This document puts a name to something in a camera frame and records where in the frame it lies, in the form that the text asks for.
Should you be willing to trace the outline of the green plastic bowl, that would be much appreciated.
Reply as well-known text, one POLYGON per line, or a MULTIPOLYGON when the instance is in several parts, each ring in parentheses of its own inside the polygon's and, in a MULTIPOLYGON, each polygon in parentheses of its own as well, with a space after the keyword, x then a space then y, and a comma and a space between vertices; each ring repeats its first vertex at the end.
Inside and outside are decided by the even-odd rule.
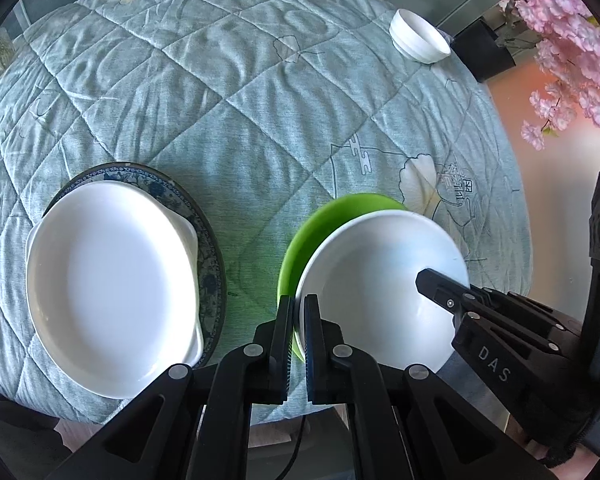
POLYGON ((301 275, 317 248, 349 221, 381 210, 405 210, 397 200, 375 193, 355 193, 321 206, 302 223, 289 243, 279 269, 276 304, 283 296, 293 297, 301 275))

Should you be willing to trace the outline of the blue white patterned plate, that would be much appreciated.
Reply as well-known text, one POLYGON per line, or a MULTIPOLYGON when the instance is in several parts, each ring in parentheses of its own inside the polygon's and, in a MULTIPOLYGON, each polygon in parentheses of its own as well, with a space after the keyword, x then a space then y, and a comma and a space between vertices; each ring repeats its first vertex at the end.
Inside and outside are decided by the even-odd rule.
POLYGON ((200 359, 193 367, 207 365, 220 340, 226 313, 227 286, 219 244, 204 212, 185 188, 163 172, 135 162, 108 162, 87 169, 66 183, 43 214, 47 214, 57 202, 79 186, 97 181, 119 181, 140 188, 183 217, 196 231, 198 318, 204 343, 200 359))

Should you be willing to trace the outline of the pink cherry blossom branch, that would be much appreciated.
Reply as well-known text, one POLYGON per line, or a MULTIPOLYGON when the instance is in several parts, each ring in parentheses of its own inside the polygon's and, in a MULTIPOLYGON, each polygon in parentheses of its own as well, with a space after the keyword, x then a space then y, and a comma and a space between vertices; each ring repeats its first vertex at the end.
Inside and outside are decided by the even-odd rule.
POLYGON ((535 63, 553 79, 529 102, 539 117, 522 123, 522 138, 541 151, 548 136, 566 130, 578 115, 600 129, 600 24, 582 0, 501 0, 509 18, 520 18, 540 41, 535 63))

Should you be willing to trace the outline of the black flower pot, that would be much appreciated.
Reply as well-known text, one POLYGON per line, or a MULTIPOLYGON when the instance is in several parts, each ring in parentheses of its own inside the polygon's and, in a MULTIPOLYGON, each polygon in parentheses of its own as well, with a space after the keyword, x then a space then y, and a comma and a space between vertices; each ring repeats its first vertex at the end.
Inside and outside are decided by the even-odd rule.
POLYGON ((516 66, 509 50, 500 46, 497 39, 498 35, 479 18, 452 40, 452 50, 478 82, 485 82, 516 66))

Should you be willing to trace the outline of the white oval dish with handles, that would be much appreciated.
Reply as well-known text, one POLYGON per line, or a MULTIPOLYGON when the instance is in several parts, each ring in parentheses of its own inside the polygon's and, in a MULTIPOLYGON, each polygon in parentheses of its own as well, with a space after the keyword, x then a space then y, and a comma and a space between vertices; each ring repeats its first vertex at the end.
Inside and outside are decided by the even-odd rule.
POLYGON ((27 240, 26 291, 38 339, 89 392, 132 399, 204 351, 198 236, 148 193, 87 183, 50 208, 27 240))

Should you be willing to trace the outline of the white ceramic bowl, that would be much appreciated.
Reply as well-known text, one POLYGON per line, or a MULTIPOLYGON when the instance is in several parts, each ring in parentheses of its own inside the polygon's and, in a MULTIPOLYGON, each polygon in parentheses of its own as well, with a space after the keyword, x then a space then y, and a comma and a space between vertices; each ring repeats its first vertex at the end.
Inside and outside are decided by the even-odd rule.
POLYGON ((464 286, 468 270, 441 226, 399 209, 363 214, 329 235, 312 255, 296 305, 317 296, 320 315, 340 326, 343 340, 380 364, 437 372, 452 356, 452 314, 416 288, 420 271, 437 271, 464 286))
POLYGON ((430 65, 451 55, 451 47, 442 33, 410 10, 396 11, 389 34, 400 52, 419 63, 430 65))

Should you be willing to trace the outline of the white ceramic bowl front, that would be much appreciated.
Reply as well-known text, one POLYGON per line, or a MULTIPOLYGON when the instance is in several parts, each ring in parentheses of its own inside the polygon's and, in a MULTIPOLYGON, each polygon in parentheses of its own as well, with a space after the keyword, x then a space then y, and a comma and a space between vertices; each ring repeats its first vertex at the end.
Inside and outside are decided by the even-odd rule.
POLYGON ((317 296, 320 315, 340 326, 343 340, 380 364, 437 372, 452 356, 452 314, 416 288, 420 271, 437 271, 464 286, 468 270, 441 226, 399 209, 363 214, 329 235, 312 255, 296 305, 317 296))

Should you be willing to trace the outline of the light blue quilted tablecloth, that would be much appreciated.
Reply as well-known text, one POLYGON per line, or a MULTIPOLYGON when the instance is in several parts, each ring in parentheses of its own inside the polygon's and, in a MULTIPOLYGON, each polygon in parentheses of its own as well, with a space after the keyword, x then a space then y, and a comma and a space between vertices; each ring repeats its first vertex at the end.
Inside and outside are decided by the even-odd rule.
POLYGON ((456 56, 400 55, 382 0, 76 0, 0 70, 0 393, 104 422, 120 403, 43 350, 24 243, 72 178, 105 162, 172 177, 201 206, 228 297, 216 356, 276 307, 283 255, 318 207, 379 193, 448 232, 472 284, 528 292, 524 189, 488 88, 456 56))

